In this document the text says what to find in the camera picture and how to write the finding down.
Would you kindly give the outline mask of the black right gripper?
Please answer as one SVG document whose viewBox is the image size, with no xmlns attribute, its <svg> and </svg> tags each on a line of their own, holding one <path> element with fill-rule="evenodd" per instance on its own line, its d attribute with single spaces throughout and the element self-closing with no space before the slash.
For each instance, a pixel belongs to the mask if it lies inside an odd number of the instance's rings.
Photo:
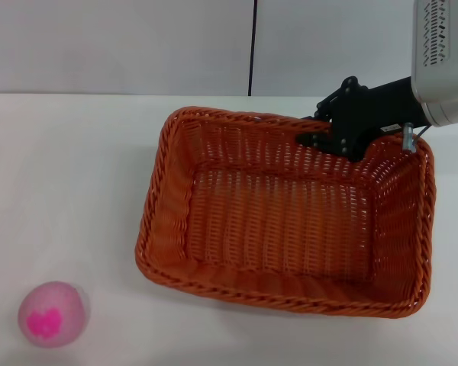
<svg viewBox="0 0 458 366">
<path fill-rule="evenodd" d="M 406 124 L 413 128 L 431 125 L 414 96 L 410 77 L 367 88 L 356 76 L 349 76 L 303 119 L 331 122 L 330 135 L 300 133 L 295 137 L 297 144 L 352 162 L 362 160 L 374 140 L 401 131 Z"/>
</svg>

